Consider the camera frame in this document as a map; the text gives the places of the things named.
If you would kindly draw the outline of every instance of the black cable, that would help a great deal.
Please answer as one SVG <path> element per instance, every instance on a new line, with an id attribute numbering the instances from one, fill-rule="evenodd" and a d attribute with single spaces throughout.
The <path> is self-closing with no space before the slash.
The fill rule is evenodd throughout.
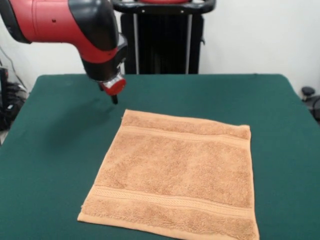
<path id="1" fill-rule="evenodd" d="M 26 85 L 24 84 L 24 82 L 21 80 L 21 78 L 18 76 L 16 69 L 15 69 L 15 65 L 14 62 L 12 61 L 12 59 L 6 54 L 6 52 L 3 50 L 3 48 L 0 46 L 0 51 L 3 53 L 3 55 L 9 60 L 9 62 L 11 63 L 11 67 L 13 70 L 14 75 L 16 76 L 16 78 L 18 79 L 18 81 L 21 83 L 21 85 L 27 89 Z"/>

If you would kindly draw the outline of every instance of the red part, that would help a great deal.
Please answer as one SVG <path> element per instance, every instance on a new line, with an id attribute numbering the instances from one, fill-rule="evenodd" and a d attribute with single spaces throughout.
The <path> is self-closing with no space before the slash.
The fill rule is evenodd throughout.
<path id="1" fill-rule="evenodd" d="M 107 62 L 117 54 L 117 48 L 102 51 L 85 37 L 70 12 L 68 0 L 10 2 L 20 29 L 30 42 L 72 44 L 82 59 L 95 64 Z"/>
<path id="2" fill-rule="evenodd" d="M 140 2 L 147 4 L 184 4 L 188 3 L 188 0 L 140 0 Z"/>
<path id="3" fill-rule="evenodd" d="M 126 84 L 127 84 L 126 80 L 122 78 L 121 80 L 113 84 L 110 88 L 106 87 L 103 83 L 100 83 L 100 86 L 108 95 L 114 96 L 119 94 L 124 89 Z"/>

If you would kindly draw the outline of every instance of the metal pole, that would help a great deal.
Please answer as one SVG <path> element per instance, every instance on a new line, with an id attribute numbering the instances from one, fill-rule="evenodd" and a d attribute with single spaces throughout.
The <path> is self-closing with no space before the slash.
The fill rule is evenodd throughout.
<path id="1" fill-rule="evenodd" d="M 133 27 L 134 27 L 135 70 L 136 70 L 136 74 L 140 74 L 138 15 L 137 14 L 133 14 Z"/>
<path id="2" fill-rule="evenodd" d="M 192 15 L 188 15 L 187 35 L 186 35 L 186 60 L 185 60 L 185 74 L 189 74 L 190 65 L 190 48 L 191 48 L 191 31 L 192 31 Z"/>

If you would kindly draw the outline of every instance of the green table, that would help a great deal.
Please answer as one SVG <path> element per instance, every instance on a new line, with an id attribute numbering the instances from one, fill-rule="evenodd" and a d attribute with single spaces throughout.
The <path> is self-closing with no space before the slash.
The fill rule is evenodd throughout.
<path id="1" fill-rule="evenodd" d="M 320 128 L 285 77 L 126 78 L 117 106 L 85 75 L 37 80 L 0 148 L 1 240 L 167 239 L 77 222 L 125 109 L 250 125 L 261 239 L 319 238 Z"/>

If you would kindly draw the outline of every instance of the table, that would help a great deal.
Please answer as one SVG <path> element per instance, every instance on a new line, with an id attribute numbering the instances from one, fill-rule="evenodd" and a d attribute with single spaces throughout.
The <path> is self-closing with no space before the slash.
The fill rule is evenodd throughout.
<path id="1" fill-rule="evenodd" d="M 41 76 L 0 148 L 0 239 L 168 239 L 77 222 L 125 109 L 251 126 L 262 240 L 318 239 L 320 128 L 282 75 Z"/>

